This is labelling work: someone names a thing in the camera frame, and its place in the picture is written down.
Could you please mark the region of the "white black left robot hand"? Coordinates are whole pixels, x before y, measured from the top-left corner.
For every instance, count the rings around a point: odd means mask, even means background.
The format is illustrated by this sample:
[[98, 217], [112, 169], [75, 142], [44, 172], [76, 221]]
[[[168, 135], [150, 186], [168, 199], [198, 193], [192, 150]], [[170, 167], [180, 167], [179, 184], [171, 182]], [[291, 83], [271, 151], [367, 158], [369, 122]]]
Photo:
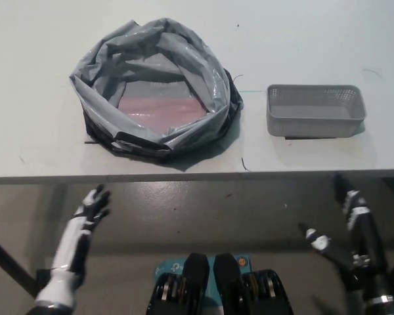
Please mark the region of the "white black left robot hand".
[[93, 232], [109, 214], [109, 201], [110, 192], [105, 190], [102, 184], [85, 196], [64, 229], [53, 260], [53, 269], [74, 274], [85, 272], [85, 261]]

